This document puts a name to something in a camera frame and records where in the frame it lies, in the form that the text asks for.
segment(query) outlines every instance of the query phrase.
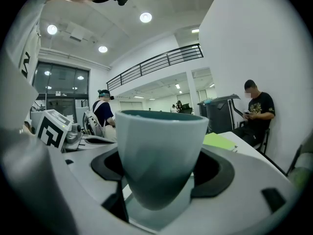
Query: round ceiling light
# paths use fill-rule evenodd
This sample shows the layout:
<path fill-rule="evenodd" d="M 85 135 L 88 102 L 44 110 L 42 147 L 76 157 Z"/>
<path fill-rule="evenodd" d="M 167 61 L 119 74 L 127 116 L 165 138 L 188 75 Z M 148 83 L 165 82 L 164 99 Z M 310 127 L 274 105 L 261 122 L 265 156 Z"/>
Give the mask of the round ceiling light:
<path fill-rule="evenodd" d="M 152 15 L 148 12 L 145 12 L 145 13 L 142 13 L 140 15 L 140 20 L 143 22 L 143 23 L 148 23 L 152 20 Z"/>
<path fill-rule="evenodd" d="M 50 35 L 54 35 L 55 33 L 57 33 L 58 28 L 55 25 L 49 25 L 47 30 Z"/>
<path fill-rule="evenodd" d="M 106 48 L 105 46 L 100 46 L 100 47 L 99 47 L 99 51 L 100 51 L 101 53 L 106 53 L 106 52 L 108 51 L 108 48 Z"/>

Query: man's hand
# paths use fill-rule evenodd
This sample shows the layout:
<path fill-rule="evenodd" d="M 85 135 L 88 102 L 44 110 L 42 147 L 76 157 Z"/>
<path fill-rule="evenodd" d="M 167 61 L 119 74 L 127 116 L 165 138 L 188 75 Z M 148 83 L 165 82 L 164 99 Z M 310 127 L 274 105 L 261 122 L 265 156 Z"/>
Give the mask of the man's hand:
<path fill-rule="evenodd" d="M 255 114 L 255 113 L 248 114 L 248 119 L 255 120 L 256 118 L 257 118 L 257 114 Z"/>

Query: green object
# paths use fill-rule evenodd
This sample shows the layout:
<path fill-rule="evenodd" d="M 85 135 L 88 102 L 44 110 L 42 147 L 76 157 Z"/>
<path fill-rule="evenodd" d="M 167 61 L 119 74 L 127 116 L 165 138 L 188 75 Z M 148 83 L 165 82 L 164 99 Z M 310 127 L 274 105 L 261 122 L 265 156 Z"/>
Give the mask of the green object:
<path fill-rule="evenodd" d="M 203 144 L 223 148 L 229 151 L 235 149 L 236 146 L 236 144 L 233 141 L 223 138 L 222 136 L 219 136 L 214 132 L 205 135 Z"/>

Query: white column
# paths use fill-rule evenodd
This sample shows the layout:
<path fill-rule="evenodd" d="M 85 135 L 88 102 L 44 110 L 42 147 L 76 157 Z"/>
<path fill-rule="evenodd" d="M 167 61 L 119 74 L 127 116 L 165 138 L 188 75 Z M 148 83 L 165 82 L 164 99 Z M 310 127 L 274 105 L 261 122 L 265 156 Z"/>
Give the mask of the white column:
<path fill-rule="evenodd" d="M 200 102 L 199 102 L 199 98 L 197 95 L 196 85 L 195 85 L 195 81 L 192 76 L 191 70 L 186 71 L 186 74 L 187 74 L 187 81 L 188 81 L 188 86 L 189 86 L 189 91 L 190 91 L 191 102 L 194 108 L 194 114 L 197 116 L 200 116 L 200 110 L 199 110 L 199 105 L 198 105 L 198 103 Z"/>

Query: balcony railing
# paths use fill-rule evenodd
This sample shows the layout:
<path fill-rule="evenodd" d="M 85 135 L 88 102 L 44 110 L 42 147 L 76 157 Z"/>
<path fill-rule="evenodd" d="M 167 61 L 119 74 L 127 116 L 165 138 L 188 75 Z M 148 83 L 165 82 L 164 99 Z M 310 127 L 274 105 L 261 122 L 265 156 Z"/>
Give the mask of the balcony railing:
<path fill-rule="evenodd" d="M 108 90 L 114 90 L 123 84 L 131 82 L 136 78 L 152 73 L 159 69 L 202 57 L 203 54 L 199 44 L 188 45 L 170 50 L 143 61 L 111 79 L 109 82 L 107 82 Z"/>

